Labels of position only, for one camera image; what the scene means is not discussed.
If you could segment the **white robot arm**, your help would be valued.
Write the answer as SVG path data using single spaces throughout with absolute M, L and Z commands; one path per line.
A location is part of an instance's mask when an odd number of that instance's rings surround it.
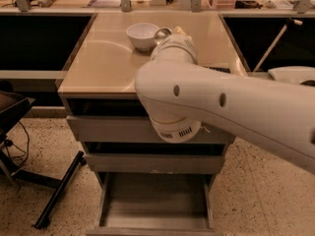
M 163 140 L 184 143 L 205 123 L 314 172 L 314 88 L 199 66 L 185 32 L 157 33 L 155 41 L 135 90 Z

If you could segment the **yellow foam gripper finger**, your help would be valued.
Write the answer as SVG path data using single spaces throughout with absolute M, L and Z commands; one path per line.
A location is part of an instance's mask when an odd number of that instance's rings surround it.
M 175 34 L 182 34 L 191 39 L 191 36 L 180 26 L 177 26 L 173 29 L 173 33 Z

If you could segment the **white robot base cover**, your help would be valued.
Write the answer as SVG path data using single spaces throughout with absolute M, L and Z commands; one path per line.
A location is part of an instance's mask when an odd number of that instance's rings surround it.
M 270 69 L 268 74 L 274 81 L 315 87 L 315 68 L 313 67 L 278 67 Z

